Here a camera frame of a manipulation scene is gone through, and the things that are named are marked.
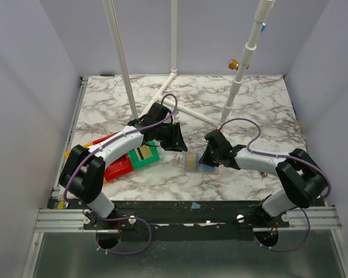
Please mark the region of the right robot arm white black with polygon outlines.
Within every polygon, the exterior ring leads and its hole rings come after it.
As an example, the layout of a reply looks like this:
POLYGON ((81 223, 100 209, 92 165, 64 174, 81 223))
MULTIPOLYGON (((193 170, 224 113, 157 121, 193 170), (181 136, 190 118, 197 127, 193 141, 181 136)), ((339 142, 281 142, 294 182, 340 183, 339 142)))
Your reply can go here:
POLYGON ((249 146, 232 146, 222 132, 215 129, 205 136, 207 143, 200 163, 236 170, 255 170, 280 179, 282 189, 265 198, 255 213, 256 222, 270 226, 276 217, 295 207, 309 208, 331 185, 308 153, 296 148, 289 154, 267 154, 253 151, 249 146))

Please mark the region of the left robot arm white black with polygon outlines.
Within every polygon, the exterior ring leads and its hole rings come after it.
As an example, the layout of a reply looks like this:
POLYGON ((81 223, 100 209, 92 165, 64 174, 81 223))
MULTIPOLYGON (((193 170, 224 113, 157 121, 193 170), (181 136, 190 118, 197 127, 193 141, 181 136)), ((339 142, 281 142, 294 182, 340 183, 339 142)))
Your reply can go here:
POLYGON ((154 103, 147 114, 130 121, 121 131, 99 144, 85 148, 76 145, 61 171, 59 184, 97 213, 105 229, 117 221, 114 203, 102 192, 106 168, 131 150, 156 140, 166 151, 187 151, 180 124, 173 123, 173 111, 154 103))

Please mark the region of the beige card holder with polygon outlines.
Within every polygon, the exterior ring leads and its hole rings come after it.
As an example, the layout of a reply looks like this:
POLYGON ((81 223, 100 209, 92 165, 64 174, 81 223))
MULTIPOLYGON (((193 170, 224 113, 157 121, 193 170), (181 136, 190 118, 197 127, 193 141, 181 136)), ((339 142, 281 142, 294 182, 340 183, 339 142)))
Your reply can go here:
POLYGON ((207 166, 205 164, 200 164, 199 163, 199 159, 202 156, 202 153, 200 152, 196 152, 198 153, 198 165, 197 165, 197 170, 195 172, 188 172, 188 171, 184 171, 184 157, 185 157, 185 153, 183 152, 183 160, 182 160, 182 171, 184 173, 197 173, 197 174, 214 174, 217 175, 219 173, 219 169, 217 167, 211 167, 211 166, 207 166))

